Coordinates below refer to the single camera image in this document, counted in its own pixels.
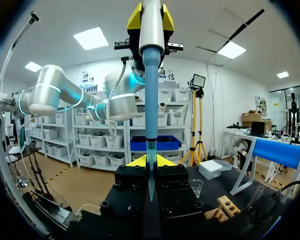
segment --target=white wall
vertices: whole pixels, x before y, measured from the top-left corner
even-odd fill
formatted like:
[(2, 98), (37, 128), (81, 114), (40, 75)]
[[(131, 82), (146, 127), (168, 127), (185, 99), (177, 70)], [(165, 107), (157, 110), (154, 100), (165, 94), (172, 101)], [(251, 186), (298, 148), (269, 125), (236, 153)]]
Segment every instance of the white wall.
[(2, 92), (10, 96), (12, 93), (15, 93), (19, 90), (26, 90), (30, 87), (34, 87), (33, 85), (34, 84), (30, 84), (26, 81), (5, 79), (3, 81)]
[[(72, 82), (79, 86), (82, 84), (82, 72), (89, 72), (98, 83), (98, 90), (102, 91), (105, 76), (114, 69), (120, 70), (121, 67), (121, 61), (110, 60), (77, 65), (66, 69), (65, 73)], [(208, 65), (208, 74), (206, 64), (203, 62), (166, 57), (164, 69), (166, 75), (171, 72), (174, 74), (175, 81), (180, 83), (182, 88), (188, 87), (187, 82), (194, 74), (206, 77), (203, 89), (205, 93), (203, 97), (203, 142), (207, 150), (211, 145), (213, 131), (212, 88), (215, 85), (214, 131), (215, 146), (219, 154), (221, 153), (223, 129), (233, 123), (241, 122), (242, 113), (255, 110), (255, 96), (265, 97), (267, 101), (270, 99), (266, 86), (225, 68), (217, 67), (216, 69), (214, 65)], [(199, 130), (199, 102), (197, 102), (197, 106), (196, 131)]]

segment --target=white plastic bin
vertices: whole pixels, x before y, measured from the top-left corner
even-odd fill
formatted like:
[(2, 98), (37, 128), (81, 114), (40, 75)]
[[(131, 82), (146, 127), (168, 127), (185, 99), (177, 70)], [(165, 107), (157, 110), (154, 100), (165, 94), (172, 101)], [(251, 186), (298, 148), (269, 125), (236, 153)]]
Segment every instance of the white plastic bin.
[(105, 135), (106, 146), (108, 149), (120, 149), (122, 147), (124, 138), (122, 135), (112, 137), (111, 135)]
[(87, 166), (92, 166), (95, 163), (95, 160), (89, 151), (82, 151), (78, 154), (80, 163)]
[(54, 145), (53, 144), (48, 144), (46, 145), (46, 151), (48, 154), (50, 155), (55, 155), (55, 149), (54, 149)]
[(97, 148), (103, 148), (106, 146), (105, 135), (90, 135), (91, 146)]
[(139, 99), (142, 101), (142, 102), (145, 102), (146, 101), (146, 91), (144, 89), (140, 90), (138, 92), (138, 95), (139, 95)]
[(174, 89), (172, 90), (172, 102), (189, 102), (188, 89)]
[(76, 125), (87, 125), (88, 120), (86, 119), (85, 113), (75, 113), (74, 114), (74, 123)]
[(158, 102), (167, 103), (171, 102), (172, 90), (171, 89), (158, 89)]
[(173, 162), (174, 164), (178, 164), (182, 159), (182, 155), (181, 154), (168, 155), (166, 159)]
[(56, 123), (56, 116), (55, 115), (43, 116), (43, 122), (45, 124), (55, 124)]
[(109, 160), (111, 163), (111, 166), (113, 168), (118, 168), (120, 165), (125, 165), (125, 155), (124, 154), (111, 154), (109, 156)]
[(168, 113), (158, 113), (158, 127), (166, 127), (168, 121)]
[(134, 118), (132, 118), (133, 126), (145, 126), (146, 125), (146, 115), (144, 112), (138, 112)]
[(58, 137), (58, 131), (56, 128), (43, 129), (45, 139), (56, 139)]
[(12, 124), (12, 123), (5, 124), (5, 134), (8, 137), (12, 137), (14, 135), (14, 124)]
[(43, 124), (44, 123), (44, 117), (43, 116), (38, 116), (35, 119), (38, 119), (37, 123)]
[(54, 154), (58, 157), (62, 157), (67, 154), (67, 147), (66, 146), (53, 146)]
[(99, 121), (89, 121), (89, 125), (92, 126), (99, 126), (99, 125), (104, 125), (105, 121), (104, 120), (99, 120)]
[(55, 123), (56, 124), (65, 124), (65, 114), (64, 113), (57, 113), (55, 115)]
[(200, 163), (199, 173), (207, 180), (214, 179), (220, 176), (222, 166), (213, 160)]
[(89, 134), (78, 134), (79, 143), (81, 145), (90, 145), (90, 135)]
[(96, 166), (107, 167), (110, 165), (108, 152), (100, 151), (94, 153), (92, 156)]
[(169, 113), (168, 125), (169, 126), (181, 126), (185, 123), (185, 114), (180, 112)]

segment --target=white desk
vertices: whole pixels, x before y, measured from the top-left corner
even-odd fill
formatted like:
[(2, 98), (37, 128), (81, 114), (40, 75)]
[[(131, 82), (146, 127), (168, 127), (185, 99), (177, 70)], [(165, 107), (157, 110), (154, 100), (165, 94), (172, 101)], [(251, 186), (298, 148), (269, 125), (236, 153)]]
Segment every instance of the white desk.
[[(241, 138), (241, 139), (246, 139), (246, 140), (250, 140), (252, 141), (253, 139), (262, 139), (262, 140), (266, 140), (266, 141), (273, 141), (273, 142), (278, 142), (278, 143), (283, 143), (283, 144), (290, 144), (289, 141), (282, 141), (281, 139), (271, 139), (271, 138), (264, 138), (264, 137), (256, 137), (256, 136), (250, 136), (246, 134), (247, 129), (237, 129), (237, 128), (226, 128), (223, 132), (223, 142), (222, 142), (222, 151), (221, 151), (221, 159), (225, 159), (230, 157), (230, 151), (231, 148), (233, 148), (233, 145), (235, 144), (236, 138)], [(229, 153), (225, 154), (225, 148), (226, 145), (229, 145)], [(266, 165), (269, 169), (268, 172), (266, 174), (265, 177), (265, 181), (267, 182), (272, 181), (273, 178), (275, 177), (277, 171), (276, 168), (278, 166), (277, 163), (274, 162), (270, 162), (270, 164), (266, 164), (264, 162), (261, 161), (257, 161), (257, 163), (262, 164), (262, 165)]]

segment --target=floor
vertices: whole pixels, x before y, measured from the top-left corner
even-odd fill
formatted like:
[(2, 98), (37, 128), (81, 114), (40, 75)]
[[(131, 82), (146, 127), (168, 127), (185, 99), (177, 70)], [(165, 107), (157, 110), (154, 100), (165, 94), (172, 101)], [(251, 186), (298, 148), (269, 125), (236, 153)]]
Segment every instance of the floor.
[[(114, 183), (114, 173), (111, 171), (101, 171), (91, 168), (81, 167), (76, 165), (70, 167), (69, 164), (60, 162), (56, 159), (45, 157), (41, 153), (36, 153), (36, 159), (44, 180), (47, 182), (47, 188), (53, 195), (56, 202), (63, 207), (71, 206), (73, 213), (76, 213), (84, 204), (91, 204), (99, 206), (106, 198), (110, 188)], [(31, 179), (34, 181), (35, 188), (38, 184), (35, 181), (34, 174), (31, 171), (31, 164), (29, 158), (26, 157), (25, 164), (28, 168)], [(19, 161), (21, 171), (26, 175), (25, 166), (22, 161)], [(271, 187), (274, 190), (282, 188), (291, 182), (293, 172), (289, 169), (287, 174), (277, 174), (274, 181), (268, 185), (264, 183), (267, 168), (263, 165), (257, 164), (255, 179), (260, 183)], [(31, 184), (28, 187), (21, 188), (21, 191), (26, 192), (33, 190)], [(92, 213), (99, 214), (99, 208), (93, 206), (85, 206), (85, 210)]]

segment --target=white robotic arm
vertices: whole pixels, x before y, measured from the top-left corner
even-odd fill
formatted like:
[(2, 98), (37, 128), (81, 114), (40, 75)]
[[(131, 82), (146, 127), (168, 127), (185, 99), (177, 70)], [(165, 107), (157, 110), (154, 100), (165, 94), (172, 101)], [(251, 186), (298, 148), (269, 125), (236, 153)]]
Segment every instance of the white robotic arm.
[[(111, 72), (105, 77), (106, 94), (116, 85), (120, 71)], [(114, 121), (124, 121), (137, 114), (135, 93), (145, 87), (145, 79), (133, 72), (125, 72), (117, 85), (109, 105), (109, 116)], [(12, 113), (17, 118), (24, 115), (51, 115), (58, 112), (59, 99), (72, 107), (86, 108), (94, 120), (106, 120), (108, 99), (101, 100), (72, 83), (62, 68), (46, 65), (41, 69), (35, 87), (14, 96), (15, 107)]]

